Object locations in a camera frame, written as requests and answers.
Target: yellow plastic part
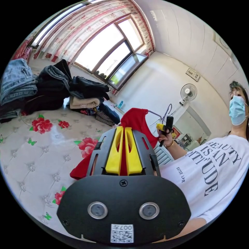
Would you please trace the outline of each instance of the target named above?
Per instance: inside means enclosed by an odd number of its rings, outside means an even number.
[[[156,128],[157,128],[158,130],[163,130],[163,127],[164,127],[164,124],[157,124],[157,125],[156,125]]]
[[[114,136],[113,143],[111,145],[109,157],[105,167],[106,172],[109,174],[120,175],[122,149],[123,149],[123,135],[124,135],[124,128],[122,126],[118,126],[116,128],[116,133]]]
[[[132,129],[130,127],[126,127],[124,129],[125,136],[125,152],[126,152],[126,167],[127,167],[127,175],[131,174],[139,174],[142,172],[142,165],[140,162],[140,158],[138,155],[136,143],[133,137]]]

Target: fan grille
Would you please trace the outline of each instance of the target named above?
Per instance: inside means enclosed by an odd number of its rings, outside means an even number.
[[[181,89],[181,97],[186,102],[194,100],[196,96],[197,96],[197,88],[193,84],[186,84]]]

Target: hand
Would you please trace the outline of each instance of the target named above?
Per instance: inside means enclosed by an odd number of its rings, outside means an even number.
[[[159,139],[158,139],[159,142],[161,142],[162,140],[164,140],[163,145],[166,146],[166,147],[172,145],[173,138],[172,138],[172,134],[171,133],[170,134],[166,134],[166,136],[162,135],[160,130],[157,130],[157,133],[159,135]]]

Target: electric fan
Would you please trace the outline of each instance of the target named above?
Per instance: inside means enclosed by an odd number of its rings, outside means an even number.
[[[183,106],[185,102],[190,102],[194,100],[197,96],[197,88],[193,84],[186,84],[181,89],[181,97],[180,105]]]

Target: curtain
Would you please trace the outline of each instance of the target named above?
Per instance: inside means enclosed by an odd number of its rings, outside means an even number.
[[[27,63],[29,63],[29,59],[31,57],[32,53],[32,47],[29,47],[29,43],[31,42],[32,37],[26,39],[23,41],[23,43],[20,45],[20,47],[16,50],[14,55],[12,56],[12,60],[16,59],[24,59],[27,60]]]
[[[83,6],[55,25],[38,47],[34,59],[48,59],[52,62],[65,59],[68,64],[73,64],[76,55],[92,35],[128,15],[134,18],[151,54],[154,51],[151,35],[134,3],[130,0],[106,0]]]

